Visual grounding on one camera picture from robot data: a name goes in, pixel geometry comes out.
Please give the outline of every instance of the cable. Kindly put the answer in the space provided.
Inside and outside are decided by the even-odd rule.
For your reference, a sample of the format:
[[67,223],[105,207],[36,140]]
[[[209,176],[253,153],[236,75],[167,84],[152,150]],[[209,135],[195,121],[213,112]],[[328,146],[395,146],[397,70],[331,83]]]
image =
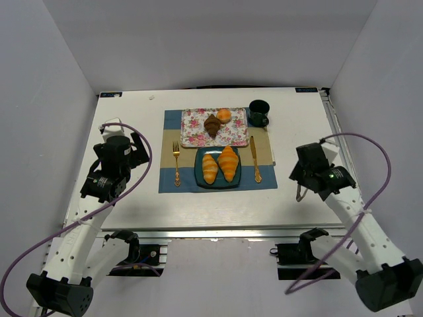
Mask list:
[[150,256],[146,256],[146,257],[144,258],[144,260],[142,260],[140,263],[144,263],[144,262],[145,262],[145,261],[147,261],[149,258],[150,258]]
[[154,272],[155,275],[157,275],[158,277],[161,276],[161,274],[151,265],[143,263],[143,262],[139,262],[139,263],[134,263],[134,264],[125,264],[125,265],[121,265],[121,266],[116,266],[115,268],[112,269],[112,271],[118,271],[120,269],[126,269],[128,267],[134,267],[134,266],[145,266],[148,267],[151,271]]
[[138,258],[139,258],[139,256],[141,255],[141,250],[140,249],[138,249],[138,256],[137,256],[137,258],[134,260],[134,261],[136,261],[136,260],[138,260]]
[[[388,172],[387,172],[387,176],[386,176],[386,180],[383,183],[383,185],[380,187],[380,189],[369,199],[369,201],[363,206],[364,210],[367,210],[369,208],[369,206],[375,201],[375,199],[377,197],[379,197],[379,195],[385,190],[385,188],[388,186],[389,181],[391,180],[391,174],[392,174],[392,166],[391,166],[391,160],[389,159],[388,153],[386,153],[386,151],[384,150],[384,148],[376,141],[374,141],[373,139],[370,139],[369,137],[366,137],[365,135],[359,134],[359,133],[352,133],[352,132],[343,132],[343,133],[335,133],[332,135],[329,135],[327,137],[324,137],[323,139],[321,139],[321,143],[324,143],[325,140],[331,138],[331,137],[339,137],[341,135],[351,135],[354,137],[360,137],[362,139],[365,139],[366,141],[369,141],[370,143],[373,143],[382,153],[383,156],[385,157],[387,166],[388,166]],[[304,273],[302,273],[298,279],[296,279],[286,290],[285,290],[285,295],[289,295],[292,294],[296,291],[299,291],[300,289],[303,289],[304,287],[307,287],[309,285],[312,285],[326,277],[328,277],[329,275],[333,274],[335,272],[334,269],[330,270],[328,273],[324,274],[323,276],[320,276],[318,279],[312,280],[310,282],[306,282],[304,284],[301,284],[300,286],[294,288],[301,280],[305,279],[306,277],[308,277],[310,274],[312,274],[314,271],[316,271],[322,264],[323,262],[325,262],[327,259],[329,259],[339,248],[341,248],[345,241],[348,240],[348,238],[351,236],[351,234],[353,233],[353,231],[358,227],[360,221],[363,219],[364,217],[364,213],[361,212],[357,219],[356,222],[351,226],[351,228],[347,231],[347,233],[345,234],[344,237],[342,237],[341,240],[339,240],[339,242],[328,252],[326,253],[318,262],[315,263],[315,265],[313,265],[313,267],[310,267],[309,269],[307,269]]]
[[[93,212],[89,213],[88,215],[82,217],[81,218],[82,221],[88,220],[90,217],[95,216],[98,213],[101,213],[105,209],[109,208],[110,206],[114,205],[115,203],[117,203],[118,201],[122,200],[124,197],[129,195],[135,189],[135,187],[137,187],[139,185],[139,183],[141,183],[143,181],[143,179],[145,178],[145,176],[147,175],[147,173],[150,171],[150,168],[151,168],[151,162],[153,161],[153,151],[151,150],[151,146],[148,143],[147,139],[138,130],[136,130],[135,128],[131,127],[128,124],[124,124],[124,123],[104,123],[104,124],[102,124],[102,127],[108,127],[108,126],[112,126],[112,125],[119,125],[121,127],[126,127],[128,129],[132,130],[133,132],[135,132],[136,134],[138,134],[139,137],[144,140],[145,144],[148,147],[150,159],[149,159],[147,168],[145,169],[145,172],[142,174],[142,176],[139,178],[139,180],[137,180],[137,182],[130,189],[128,189],[121,196],[114,199],[110,203],[107,203],[106,205],[104,205],[104,206],[94,210]],[[70,229],[75,228],[76,226],[79,226],[78,222],[74,222],[74,223],[70,224],[69,226],[57,231],[56,233],[53,233],[52,235],[48,236],[47,238],[39,241],[39,243],[31,246],[27,251],[23,252],[19,257],[17,257],[16,260],[13,261],[12,264],[7,268],[5,274],[3,275],[3,278],[1,279],[1,283],[0,283],[0,303],[1,303],[1,306],[3,307],[3,309],[7,312],[7,314],[9,314],[12,317],[22,317],[22,316],[16,314],[15,312],[13,312],[10,309],[10,307],[7,306],[7,303],[6,303],[6,300],[5,300],[6,280],[7,280],[8,276],[10,275],[12,269],[29,253],[31,253],[35,249],[39,248],[43,244],[49,242],[52,238],[55,238],[55,237],[65,233],[65,232],[69,231]],[[40,317],[47,317],[47,316],[50,316],[53,313],[54,313],[54,311],[49,312],[48,314],[42,315]]]

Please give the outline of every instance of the black cup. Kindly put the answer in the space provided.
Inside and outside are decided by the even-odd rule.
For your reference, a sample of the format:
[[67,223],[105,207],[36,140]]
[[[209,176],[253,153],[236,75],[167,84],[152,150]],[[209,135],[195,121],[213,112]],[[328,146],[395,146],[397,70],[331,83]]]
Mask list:
[[249,122],[255,127],[266,127],[269,124],[267,115],[270,110],[270,106],[263,100],[254,100],[249,106]]

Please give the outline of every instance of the table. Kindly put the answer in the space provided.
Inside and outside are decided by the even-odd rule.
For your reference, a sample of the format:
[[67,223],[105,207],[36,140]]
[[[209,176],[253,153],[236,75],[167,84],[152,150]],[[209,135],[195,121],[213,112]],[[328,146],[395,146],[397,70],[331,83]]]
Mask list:
[[[268,133],[276,161],[278,189],[204,194],[158,193],[165,110],[247,107],[256,99],[263,99],[270,105]],[[79,190],[96,159],[93,146],[102,143],[98,126],[116,117],[137,128],[149,140],[153,148],[153,164],[138,188],[115,206],[103,229],[342,227],[318,195],[308,193],[301,203],[296,202],[297,184],[288,178],[297,162],[295,148],[332,133],[319,93],[297,93],[294,88],[227,88],[133,91],[123,92],[121,97],[99,98],[68,213],[76,210]],[[339,158],[335,163],[342,164]],[[128,186],[142,175],[145,166],[132,171]],[[67,217],[67,222],[71,222],[71,217]]]

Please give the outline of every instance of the gold knife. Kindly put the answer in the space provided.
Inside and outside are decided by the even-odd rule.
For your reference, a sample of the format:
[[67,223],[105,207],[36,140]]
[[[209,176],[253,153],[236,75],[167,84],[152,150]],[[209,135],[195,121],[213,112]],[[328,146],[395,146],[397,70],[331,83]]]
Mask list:
[[260,171],[258,170],[256,145],[254,144],[253,136],[250,138],[250,147],[252,159],[254,160],[254,175],[256,176],[256,182],[260,183],[262,181],[262,176],[260,175]]

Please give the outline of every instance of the bread roll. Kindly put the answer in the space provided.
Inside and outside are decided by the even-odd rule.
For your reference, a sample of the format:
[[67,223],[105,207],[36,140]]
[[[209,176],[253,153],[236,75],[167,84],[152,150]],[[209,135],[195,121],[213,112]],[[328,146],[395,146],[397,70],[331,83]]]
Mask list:
[[219,119],[221,123],[227,123],[231,121],[232,113],[228,109],[221,109],[217,113],[216,117]]

